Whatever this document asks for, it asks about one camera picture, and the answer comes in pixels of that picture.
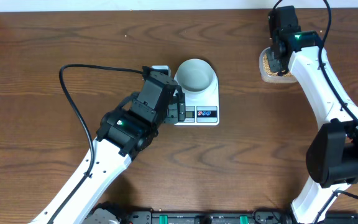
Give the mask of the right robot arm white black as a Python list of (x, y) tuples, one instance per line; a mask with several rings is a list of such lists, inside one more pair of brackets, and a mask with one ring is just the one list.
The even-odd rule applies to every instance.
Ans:
[(301, 85), (312, 107), (318, 133), (306, 153), (308, 180), (291, 203), (283, 223), (340, 223), (326, 212), (358, 183), (358, 107), (335, 75), (324, 48), (326, 39), (303, 31), (293, 6), (275, 4), (268, 14), (272, 44), (262, 51), (263, 81)]

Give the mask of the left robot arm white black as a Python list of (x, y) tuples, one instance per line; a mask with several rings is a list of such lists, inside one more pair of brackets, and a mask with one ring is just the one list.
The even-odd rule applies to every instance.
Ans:
[(93, 139), (59, 71), (62, 90), (85, 130), (89, 150), (32, 223), (83, 223), (111, 183), (158, 136), (159, 126), (185, 119), (185, 94), (167, 65), (144, 66), (139, 74), (144, 80), (141, 91), (106, 113)]

